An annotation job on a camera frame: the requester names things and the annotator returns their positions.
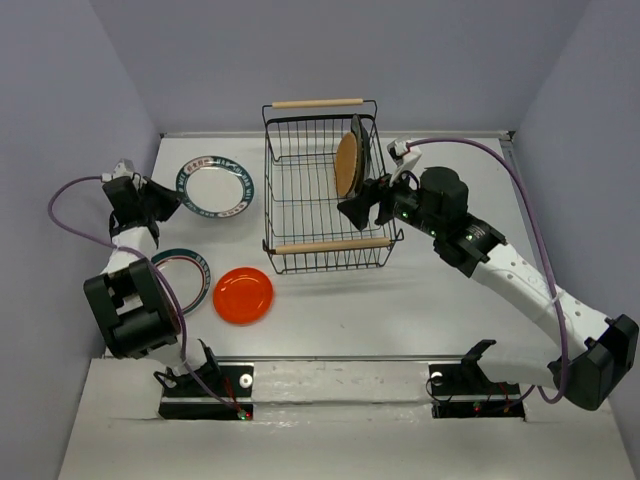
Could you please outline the woven bamboo plate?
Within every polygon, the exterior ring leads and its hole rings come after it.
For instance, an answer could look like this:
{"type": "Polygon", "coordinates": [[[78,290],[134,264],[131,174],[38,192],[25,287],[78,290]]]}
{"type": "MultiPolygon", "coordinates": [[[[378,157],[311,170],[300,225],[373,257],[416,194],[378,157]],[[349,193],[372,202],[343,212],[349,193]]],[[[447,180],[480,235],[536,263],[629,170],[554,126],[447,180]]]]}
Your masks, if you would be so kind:
{"type": "Polygon", "coordinates": [[[334,162],[336,192],[340,197],[346,197],[352,191],[357,167],[357,137],[353,132],[349,132],[341,139],[334,162]]]}

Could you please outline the white plate green lettered rim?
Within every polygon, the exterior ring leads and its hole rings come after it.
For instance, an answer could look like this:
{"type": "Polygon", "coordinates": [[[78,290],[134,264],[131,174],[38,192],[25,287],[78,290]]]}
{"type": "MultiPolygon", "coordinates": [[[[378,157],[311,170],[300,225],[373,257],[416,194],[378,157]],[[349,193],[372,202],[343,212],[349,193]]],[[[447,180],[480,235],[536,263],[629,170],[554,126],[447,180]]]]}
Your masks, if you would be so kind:
{"type": "Polygon", "coordinates": [[[221,156],[201,156],[186,162],[176,175],[175,187],[189,211],[209,219],[239,215],[255,196],[249,172],[221,156]]]}

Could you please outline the black rimmed cream plate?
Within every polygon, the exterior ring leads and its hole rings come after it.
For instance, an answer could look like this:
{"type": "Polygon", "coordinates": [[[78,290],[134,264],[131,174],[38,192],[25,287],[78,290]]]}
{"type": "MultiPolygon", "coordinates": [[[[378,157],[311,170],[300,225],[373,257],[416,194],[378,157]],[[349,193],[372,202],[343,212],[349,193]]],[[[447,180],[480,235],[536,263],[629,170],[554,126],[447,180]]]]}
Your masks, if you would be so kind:
{"type": "Polygon", "coordinates": [[[371,152],[370,137],[363,125],[359,115],[354,114],[351,119],[351,132],[356,137],[357,155],[356,155],[356,175],[352,185],[352,192],[355,182],[362,178],[367,180],[371,172],[371,152]]]}

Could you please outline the white plate red green rim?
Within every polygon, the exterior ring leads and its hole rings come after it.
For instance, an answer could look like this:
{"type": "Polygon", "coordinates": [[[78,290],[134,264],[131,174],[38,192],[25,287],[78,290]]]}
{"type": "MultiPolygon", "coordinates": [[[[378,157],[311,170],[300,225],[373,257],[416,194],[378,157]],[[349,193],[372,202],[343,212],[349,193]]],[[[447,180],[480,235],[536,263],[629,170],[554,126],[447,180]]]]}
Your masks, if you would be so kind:
{"type": "Polygon", "coordinates": [[[206,299],[211,286],[211,270],[201,254],[174,248],[156,253],[151,261],[168,280],[184,315],[195,311],[206,299]]]}

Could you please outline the orange translucent plate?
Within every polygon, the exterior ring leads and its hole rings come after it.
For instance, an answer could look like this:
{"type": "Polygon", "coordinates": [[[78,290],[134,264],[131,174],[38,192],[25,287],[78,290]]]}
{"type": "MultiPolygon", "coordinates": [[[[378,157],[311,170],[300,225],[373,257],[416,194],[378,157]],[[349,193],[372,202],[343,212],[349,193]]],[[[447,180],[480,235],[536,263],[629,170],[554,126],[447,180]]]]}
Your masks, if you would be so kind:
{"type": "Polygon", "coordinates": [[[245,326],[259,321],[270,310],[274,287],[269,277],[253,267],[225,273],[216,283],[212,303],[225,322],[245,326]]]}

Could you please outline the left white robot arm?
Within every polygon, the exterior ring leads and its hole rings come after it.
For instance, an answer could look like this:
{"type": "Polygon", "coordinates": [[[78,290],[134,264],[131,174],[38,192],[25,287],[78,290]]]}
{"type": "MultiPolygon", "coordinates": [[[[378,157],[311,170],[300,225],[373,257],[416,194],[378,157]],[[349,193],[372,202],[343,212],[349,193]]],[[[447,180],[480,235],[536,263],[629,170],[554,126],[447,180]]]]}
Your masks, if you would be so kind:
{"type": "Polygon", "coordinates": [[[205,343],[188,354],[177,295],[151,261],[159,224],[181,205],[180,195],[134,173],[105,177],[102,189],[112,207],[112,253],[83,291],[108,350],[118,359],[154,360],[170,371],[158,374],[159,381],[213,395],[223,380],[220,366],[205,343]]]}

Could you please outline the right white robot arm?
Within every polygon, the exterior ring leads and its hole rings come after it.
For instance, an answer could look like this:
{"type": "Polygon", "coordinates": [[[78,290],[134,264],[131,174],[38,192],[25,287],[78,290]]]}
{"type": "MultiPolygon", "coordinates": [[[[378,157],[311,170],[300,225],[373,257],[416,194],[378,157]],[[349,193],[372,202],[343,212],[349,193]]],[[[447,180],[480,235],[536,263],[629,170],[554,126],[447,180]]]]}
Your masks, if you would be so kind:
{"type": "Polygon", "coordinates": [[[377,206],[376,224],[398,219],[429,235],[446,264],[502,297],[559,348],[529,353],[482,340],[461,361],[460,379],[468,390],[482,392],[493,383],[540,385],[584,410],[598,409],[634,364],[638,324],[549,287],[498,230],[469,213],[468,194],[455,171],[429,167],[417,188],[409,178],[368,179],[358,195],[337,208],[358,230],[377,206]]]}

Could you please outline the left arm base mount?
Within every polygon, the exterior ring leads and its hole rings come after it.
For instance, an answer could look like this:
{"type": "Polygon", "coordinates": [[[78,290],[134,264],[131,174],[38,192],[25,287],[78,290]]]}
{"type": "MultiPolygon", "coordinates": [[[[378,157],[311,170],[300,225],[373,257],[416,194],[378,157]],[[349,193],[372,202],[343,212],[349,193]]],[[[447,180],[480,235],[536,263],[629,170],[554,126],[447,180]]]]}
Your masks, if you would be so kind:
{"type": "Polygon", "coordinates": [[[211,396],[189,374],[177,376],[171,369],[153,376],[161,386],[158,414],[165,420],[251,421],[254,365],[222,362],[219,371],[204,365],[196,371],[211,396]]]}

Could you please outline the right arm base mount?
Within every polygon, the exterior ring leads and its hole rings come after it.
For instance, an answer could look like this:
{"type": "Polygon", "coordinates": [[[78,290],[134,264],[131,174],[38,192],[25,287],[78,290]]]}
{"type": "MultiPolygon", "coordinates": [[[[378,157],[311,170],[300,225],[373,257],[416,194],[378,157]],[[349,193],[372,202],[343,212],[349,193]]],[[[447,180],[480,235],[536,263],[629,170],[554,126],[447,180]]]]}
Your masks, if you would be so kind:
{"type": "Polygon", "coordinates": [[[435,419],[525,419],[518,384],[495,383],[462,364],[432,364],[425,382],[435,419]]]}

